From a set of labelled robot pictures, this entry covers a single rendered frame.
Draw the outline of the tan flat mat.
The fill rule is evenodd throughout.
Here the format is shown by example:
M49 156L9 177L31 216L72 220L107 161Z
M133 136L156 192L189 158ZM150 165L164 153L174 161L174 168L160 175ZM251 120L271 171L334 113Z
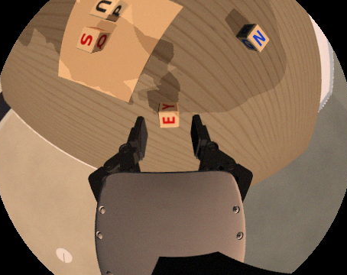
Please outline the tan flat mat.
M89 15L97 0L76 0L63 36L58 76L129 102L146 62L183 6L169 0L123 0L116 22ZM84 27L110 31L103 50L76 49Z

